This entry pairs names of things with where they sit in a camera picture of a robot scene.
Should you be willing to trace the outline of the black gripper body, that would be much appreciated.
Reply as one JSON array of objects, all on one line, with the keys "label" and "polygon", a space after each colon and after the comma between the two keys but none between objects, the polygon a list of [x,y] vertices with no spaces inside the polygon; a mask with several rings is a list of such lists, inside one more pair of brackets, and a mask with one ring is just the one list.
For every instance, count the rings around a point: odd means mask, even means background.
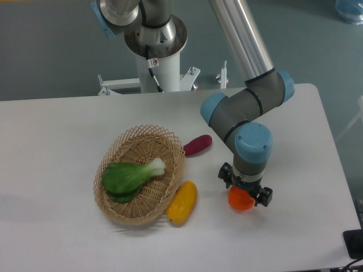
[{"label": "black gripper body", "polygon": [[257,196],[261,193],[261,180],[264,176],[264,171],[261,171],[255,175],[247,175],[239,170],[235,166],[232,166],[231,185],[236,186],[238,189],[247,191],[249,195]]}]

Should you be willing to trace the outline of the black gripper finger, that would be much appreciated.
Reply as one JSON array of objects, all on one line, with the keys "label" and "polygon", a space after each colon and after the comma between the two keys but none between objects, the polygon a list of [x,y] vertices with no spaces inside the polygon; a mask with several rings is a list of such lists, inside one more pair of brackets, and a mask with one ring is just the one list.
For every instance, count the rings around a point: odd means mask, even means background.
[{"label": "black gripper finger", "polygon": [[229,163],[225,162],[218,172],[218,178],[224,181],[226,189],[228,189],[233,185],[232,177],[233,177],[232,166]]},{"label": "black gripper finger", "polygon": [[268,187],[262,188],[261,186],[259,186],[254,192],[253,196],[255,200],[254,206],[256,207],[258,205],[262,205],[264,207],[268,207],[268,205],[272,200],[272,195],[273,195],[273,190],[271,188]]}]

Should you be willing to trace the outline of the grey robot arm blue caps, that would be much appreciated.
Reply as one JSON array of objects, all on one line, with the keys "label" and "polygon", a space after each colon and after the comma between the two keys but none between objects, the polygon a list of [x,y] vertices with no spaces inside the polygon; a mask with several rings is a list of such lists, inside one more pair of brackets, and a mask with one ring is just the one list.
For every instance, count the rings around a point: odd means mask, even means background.
[{"label": "grey robot arm blue caps", "polygon": [[[288,73],[275,70],[246,1],[211,1],[210,5],[246,84],[233,96],[218,92],[200,113],[233,153],[218,176],[227,186],[246,191],[268,206],[272,189],[260,182],[272,151],[272,134],[256,119],[288,101],[295,92]],[[124,35],[136,56],[143,93],[181,91],[180,52],[188,34],[171,12],[170,1],[93,1],[92,10],[108,37]]]}]

